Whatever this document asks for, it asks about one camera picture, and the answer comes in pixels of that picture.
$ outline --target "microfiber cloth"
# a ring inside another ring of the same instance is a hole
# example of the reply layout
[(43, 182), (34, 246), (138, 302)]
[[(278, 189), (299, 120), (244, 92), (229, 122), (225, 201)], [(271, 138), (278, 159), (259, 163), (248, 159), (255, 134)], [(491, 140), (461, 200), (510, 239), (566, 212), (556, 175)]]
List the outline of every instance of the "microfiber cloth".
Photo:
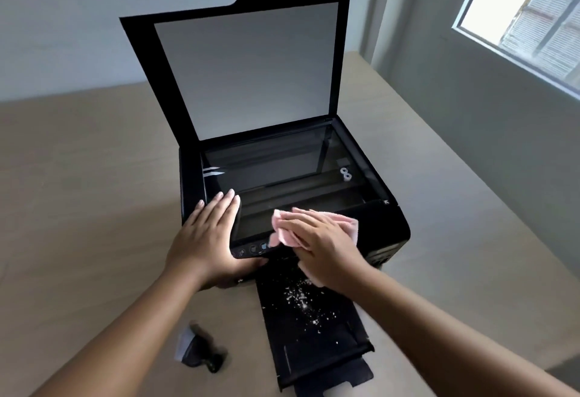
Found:
[[(305, 243), (299, 236), (297, 236), (294, 232), (288, 231), (286, 229), (282, 229), (279, 227), (279, 222), (281, 220), (280, 210), (275, 209), (274, 215), (272, 215), (272, 227), (274, 228), (274, 233), (270, 235), (270, 247), (278, 246), (282, 243), (288, 247), (303, 247), (304, 249), (308, 250), (308, 244)], [(320, 214), (326, 215), (331, 220), (335, 221), (340, 228), (346, 232), (346, 234), (350, 237), (354, 244), (357, 244), (357, 240), (359, 239), (359, 221), (345, 217), (344, 215), (335, 214), (334, 212), (320, 212)], [(317, 287), (322, 287), (323, 284), (317, 280), (313, 275), (308, 273), (308, 269), (304, 267), (302, 262), (298, 263), (298, 267), (304, 272), (306, 276), (312, 281), (314, 285)]]

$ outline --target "open scanner lid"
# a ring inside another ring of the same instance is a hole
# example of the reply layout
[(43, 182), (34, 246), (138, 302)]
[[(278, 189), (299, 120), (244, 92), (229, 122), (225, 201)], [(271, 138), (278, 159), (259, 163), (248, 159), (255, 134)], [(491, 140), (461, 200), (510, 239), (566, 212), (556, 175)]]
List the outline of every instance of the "open scanner lid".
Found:
[(181, 147), (336, 115), (349, 0), (236, 0), (121, 18)]

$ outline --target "light wood tabletop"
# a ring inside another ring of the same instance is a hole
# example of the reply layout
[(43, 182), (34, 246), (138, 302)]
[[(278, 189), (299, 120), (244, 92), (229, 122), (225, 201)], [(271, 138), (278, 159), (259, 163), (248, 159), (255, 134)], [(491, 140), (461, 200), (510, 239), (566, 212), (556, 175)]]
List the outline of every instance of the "light wood tabletop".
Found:
[[(386, 273), (540, 367), (580, 352), (580, 282), (354, 52), (339, 115), (411, 228)], [(1, 104), (0, 395), (31, 393), (118, 316), (179, 226), (178, 146), (148, 84)], [(361, 315), (375, 378), (337, 393), (432, 395)], [(189, 321), (228, 350), (218, 374), (173, 360)], [(140, 393), (279, 395), (255, 285), (194, 296)]]

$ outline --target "window pane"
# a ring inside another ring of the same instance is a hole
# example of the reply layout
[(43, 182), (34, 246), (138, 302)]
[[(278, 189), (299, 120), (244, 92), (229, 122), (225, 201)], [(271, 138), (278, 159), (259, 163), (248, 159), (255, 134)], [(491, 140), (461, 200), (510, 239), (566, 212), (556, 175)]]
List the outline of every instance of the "window pane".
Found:
[(580, 88), (580, 0), (472, 0), (459, 26)]

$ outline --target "black printer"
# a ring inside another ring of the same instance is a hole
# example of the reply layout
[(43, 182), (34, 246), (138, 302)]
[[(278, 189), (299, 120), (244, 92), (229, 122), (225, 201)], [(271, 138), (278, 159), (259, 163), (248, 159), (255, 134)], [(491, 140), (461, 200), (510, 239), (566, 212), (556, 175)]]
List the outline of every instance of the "black printer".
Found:
[(255, 274), (280, 389), (322, 395), (372, 378), (352, 301), (311, 284), (291, 249), (268, 247), (272, 212), (359, 220), (357, 247), (380, 268), (410, 238), (393, 194), (337, 115), (349, 0), (236, 0), (121, 18), (179, 144), (182, 219), (235, 189), (236, 258)]

